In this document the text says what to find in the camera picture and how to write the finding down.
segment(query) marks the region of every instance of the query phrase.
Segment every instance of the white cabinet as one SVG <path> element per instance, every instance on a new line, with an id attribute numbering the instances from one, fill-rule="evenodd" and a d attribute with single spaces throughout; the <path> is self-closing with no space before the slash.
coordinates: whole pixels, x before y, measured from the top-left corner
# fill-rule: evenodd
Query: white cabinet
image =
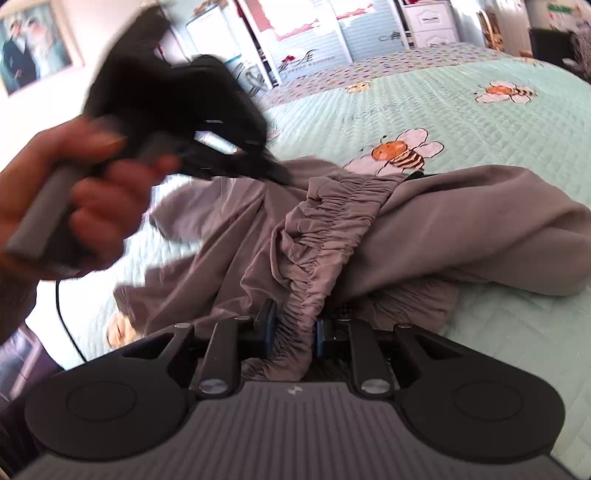
<path id="1" fill-rule="evenodd" d="M 413 34 L 415 47 L 459 41 L 452 8 L 447 2 L 404 5 L 404 16 Z"/>
<path id="2" fill-rule="evenodd" d="M 431 30 L 414 34 L 417 47 L 430 47 L 432 45 L 447 45 L 457 42 L 456 31 L 453 28 L 445 30 Z"/>

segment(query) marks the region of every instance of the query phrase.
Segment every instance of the black cable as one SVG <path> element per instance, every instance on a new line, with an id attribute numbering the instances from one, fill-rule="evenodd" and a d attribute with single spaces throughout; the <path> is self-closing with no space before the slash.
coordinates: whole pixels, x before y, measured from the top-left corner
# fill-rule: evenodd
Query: black cable
<path id="1" fill-rule="evenodd" d="M 82 360 L 84 361 L 84 363 L 86 363 L 88 360 L 86 359 L 86 357 L 84 355 L 82 355 L 82 352 L 78 348 L 78 345 L 74 341 L 74 339 L 72 337 L 72 334 L 70 333 L 70 331 L 68 330 L 68 327 L 66 326 L 66 322 L 64 322 L 64 319 L 61 316 L 61 310 L 60 310 L 60 281 L 59 280 L 56 281 L 56 310 L 57 310 L 57 316 L 60 318 L 61 325 L 64 327 L 64 330 L 66 331 L 66 333 L 68 335 L 68 338 L 72 342 L 72 345 L 74 345 L 74 348 L 76 349 L 76 352 L 78 352 L 78 355 L 80 355 L 80 358 L 82 358 Z"/>

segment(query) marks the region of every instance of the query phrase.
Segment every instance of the bedroom furniture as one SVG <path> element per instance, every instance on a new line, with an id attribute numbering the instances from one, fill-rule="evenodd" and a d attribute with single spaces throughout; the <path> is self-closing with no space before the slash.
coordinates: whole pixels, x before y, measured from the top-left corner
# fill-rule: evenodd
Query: bedroom furniture
<path id="1" fill-rule="evenodd" d="M 494 12 L 481 10 L 476 14 L 476 16 L 480 22 L 480 28 L 484 33 L 486 48 L 504 51 L 503 36 L 501 35 L 501 29 L 499 28 L 499 22 L 496 19 L 496 14 Z"/>
<path id="2" fill-rule="evenodd" d="M 452 7 L 448 2 L 403 5 L 404 16 L 417 48 L 459 41 Z"/>
<path id="3" fill-rule="evenodd" d="M 408 48 L 394 0 L 237 0 L 281 85 Z"/>
<path id="4" fill-rule="evenodd" d="M 584 67 L 579 65 L 575 52 L 575 36 L 573 32 L 530 28 L 532 54 L 537 60 L 547 61 L 584 78 Z"/>
<path id="5" fill-rule="evenodd" d="M 574 60 L 574 46 L 570 32 L 549 28 L 530 28 L 531 51 L 537 60 L 564 67 L 562 59 Z"/>

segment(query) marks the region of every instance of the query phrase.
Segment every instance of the cartoon bee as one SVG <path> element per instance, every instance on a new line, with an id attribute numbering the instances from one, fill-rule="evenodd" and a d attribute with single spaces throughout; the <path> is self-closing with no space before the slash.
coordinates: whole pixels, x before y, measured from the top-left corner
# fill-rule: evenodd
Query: cartoon bee
<path id="1" fill-rule="evenodd" d="M 535 90 L 529 87 L 518 87 L 511 82 L 491 82 L 491 86 L 486 88 L 486 93 L 476 97 L 476 101 L 493 103 L 511 99 L 515 103 L 527 103 L 536 95 Z"/>
<path id="2" fill-rule="evenodd" d="M 355 173 L 380 177 L 401 173 L 408 168 L 423 170 L 425 159 L 443 150 L 439 142 L 426 143 L 428 135 L 424 128 L 414 128 L 401 133 L 394 141 L 383 143 L 387 137 L 384 135 L 370 154 L 351 160 L 345 168 Z"/>
<path id="3" fill-rule="evenodd" d="M 363 90 L 367 90 L 369 88 L 368 82 L 359 82 L 355 83 L 355 85 L 348 86 L 346 88 L 347 93 L 357 93 L 362 92 Z"/>

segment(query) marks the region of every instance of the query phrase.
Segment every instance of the picture frame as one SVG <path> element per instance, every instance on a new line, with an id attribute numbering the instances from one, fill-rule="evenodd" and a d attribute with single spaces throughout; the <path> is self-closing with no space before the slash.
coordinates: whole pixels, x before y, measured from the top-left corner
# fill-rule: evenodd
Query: picture frame
<path id="1" fill-rule="evenodd" d="M 59 0 L 27 0 L 0 9 L 0 93 L 10 97 L 83 60 Z"/>

